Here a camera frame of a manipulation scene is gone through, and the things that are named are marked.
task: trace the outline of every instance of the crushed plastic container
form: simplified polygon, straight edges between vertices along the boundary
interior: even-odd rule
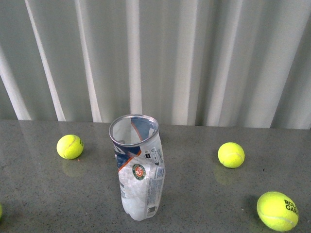
[[[118,166],[121,200],[134,220],[153,217],[160,204],[165,164],[158,122],[145,115],[126,115],[109,127]]]

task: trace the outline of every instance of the yellow tennis ball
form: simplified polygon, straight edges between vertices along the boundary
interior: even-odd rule
[[[240,145],[227,142],[219,148],[218,159],[226,167],[237,168],[244,162],[245,153]]]
[[[267,227],[280,232],[297,225],[298,209],[295,203],[279,192],[267,192],[257,202],[257,212]]]
[[[65,135],[57,142],[56,149],[64,159],[75,159],[83,151],[83,142],[76,135]]]

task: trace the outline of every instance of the roland garros logo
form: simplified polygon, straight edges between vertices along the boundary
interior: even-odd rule
[[[145,178],[146,176],[146,170],[145,168],[140,164],[134,164],[132,168],[133,174],[135,178],[139,181]]]

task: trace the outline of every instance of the gray countertop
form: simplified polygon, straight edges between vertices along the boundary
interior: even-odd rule
[[[121,203],[109,124],[0,120],[0,232],[18,233],[272,233],[259,219],[267,191],[289,196],[299,210],[290,232],[311,232],[309,130],[160,126],[166,178],[157,214],[132,220]],[[85,149],[75,160],[56,152],[76,134]],[[239,143],[241,167],[217,158],[221,144]]]

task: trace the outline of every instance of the white curtain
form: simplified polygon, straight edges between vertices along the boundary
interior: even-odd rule
[[[1,0],[0,118],[311,127],[310,0]]]

